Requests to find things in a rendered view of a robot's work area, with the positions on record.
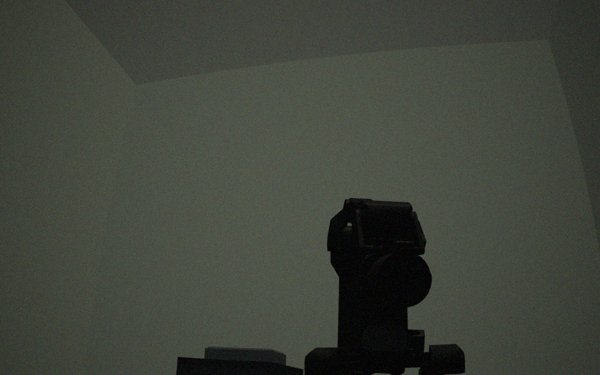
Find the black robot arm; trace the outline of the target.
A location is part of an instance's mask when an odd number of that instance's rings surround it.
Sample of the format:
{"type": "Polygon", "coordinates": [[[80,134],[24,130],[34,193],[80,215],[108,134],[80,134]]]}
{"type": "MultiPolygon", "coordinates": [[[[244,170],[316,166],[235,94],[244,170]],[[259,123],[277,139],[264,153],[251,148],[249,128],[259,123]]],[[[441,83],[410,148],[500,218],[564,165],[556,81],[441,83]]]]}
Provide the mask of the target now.
{"type": "Polygon", "coordinates": [[[339,276],[337,347],[361,354],[355,375],[402,375],[405,363],[423,361],[425,330],[408,330],[405,315],[387,323],[367,313],[360,330],[361,304],[408,308],[430,291],[431,272],[418,256],[426,238],[412,210],[410,203],[350,198],[330,221],[327,250],[339,276]]]}

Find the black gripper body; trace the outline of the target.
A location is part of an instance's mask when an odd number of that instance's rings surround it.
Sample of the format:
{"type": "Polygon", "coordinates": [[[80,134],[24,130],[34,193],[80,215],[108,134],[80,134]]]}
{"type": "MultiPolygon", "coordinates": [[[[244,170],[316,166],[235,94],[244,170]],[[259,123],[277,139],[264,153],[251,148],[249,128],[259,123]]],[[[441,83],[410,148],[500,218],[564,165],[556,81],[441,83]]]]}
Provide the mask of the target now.
{"type": "MultiPolygon", "coordinates": [[[[377,322],[394,322],[395,314],[407,317],[407,308],[390,305],[360,305],[360,330],[364,315],[377,314],[377,322]]],[[[350,369],[360,369],[361,354],[344,354],[343,348],[315,348],[306,355],[306,375],[348,375],[350,369]]],[[[465,373],[465,355],[457,344],[429,345],[422,362],[405,363],[405,368],[417,367],[423,375],[465,373]]]]}

